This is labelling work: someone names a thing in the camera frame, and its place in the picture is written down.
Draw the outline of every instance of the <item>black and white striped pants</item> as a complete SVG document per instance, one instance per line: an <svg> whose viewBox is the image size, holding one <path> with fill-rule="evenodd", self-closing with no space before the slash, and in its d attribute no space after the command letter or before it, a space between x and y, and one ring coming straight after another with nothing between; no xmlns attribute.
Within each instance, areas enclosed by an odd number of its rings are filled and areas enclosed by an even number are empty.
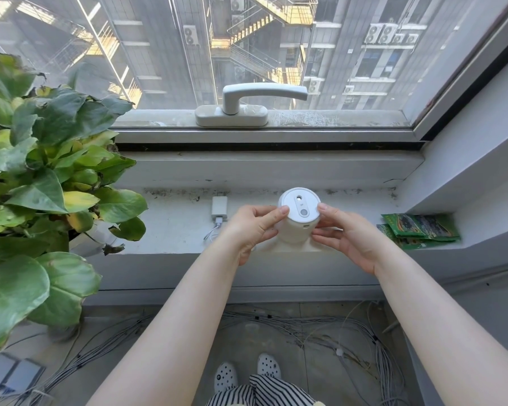
<svg viewBox="0 0 508 406"><path fill-rule="evenodd" d="M312 406L315 401L295 384L265 375L250 376L250 384L224 390L206 406Z"/></svg>

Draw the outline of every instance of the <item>person's right arm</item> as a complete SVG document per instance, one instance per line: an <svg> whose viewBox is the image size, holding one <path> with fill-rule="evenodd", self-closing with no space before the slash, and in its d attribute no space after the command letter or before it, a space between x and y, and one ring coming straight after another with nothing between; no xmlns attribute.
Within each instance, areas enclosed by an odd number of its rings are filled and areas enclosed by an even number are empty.
<svg viewBox="0 0 508 406"><path fill-rule="evenodd" d="M378 278L444 404L508 406L508 351L365 218L325 204L318 210L313 239Z"/></svg>

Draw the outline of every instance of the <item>baseboard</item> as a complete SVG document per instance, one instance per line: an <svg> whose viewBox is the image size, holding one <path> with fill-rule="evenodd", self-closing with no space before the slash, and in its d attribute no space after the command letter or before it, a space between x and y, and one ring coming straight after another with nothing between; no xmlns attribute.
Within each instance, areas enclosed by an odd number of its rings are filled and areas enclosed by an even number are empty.
<svg viewBox="0 0 508 406"><path fill-rule="evenodd" d="M100 291L83 305L159 305L173 292L165 289ZM247 286L231 288L229 303L313 302L335 300L379 300L384 294L379 285L337 286Z"/></svg>

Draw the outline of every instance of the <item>window handle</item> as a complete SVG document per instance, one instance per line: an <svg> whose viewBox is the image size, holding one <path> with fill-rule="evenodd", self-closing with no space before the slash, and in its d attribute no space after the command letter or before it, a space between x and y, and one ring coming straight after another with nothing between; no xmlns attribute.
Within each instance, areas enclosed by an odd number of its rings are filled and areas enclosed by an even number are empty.
<svg viewBox="0 0 508 406"><path fill-rule="evenodd" d="M222 89L222 106L200 105L196 122L202 127L262 127L268 121L263 105L241 105L242 97L270 95L306 101L306 87L277 83L244 83L227 85Z"/></svg>

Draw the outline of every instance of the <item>window glass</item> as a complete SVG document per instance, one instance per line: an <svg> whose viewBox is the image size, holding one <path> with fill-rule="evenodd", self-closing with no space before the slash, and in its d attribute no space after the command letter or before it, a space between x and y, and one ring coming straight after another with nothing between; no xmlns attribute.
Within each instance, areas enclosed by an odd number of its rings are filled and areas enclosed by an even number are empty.
<svg viewBox="0 0 508 406"><path fill-rule="evenodd" d="M80 67L78 89L138 109L219 104L226 85L268 82L305 85L309 99L242 102L369 109L376 96L374 109L401 111L445 65L456 34L480 39L492 28L508 0L493 18L474 15L492 1L0 0L0 51L50 85Z"/></svg>

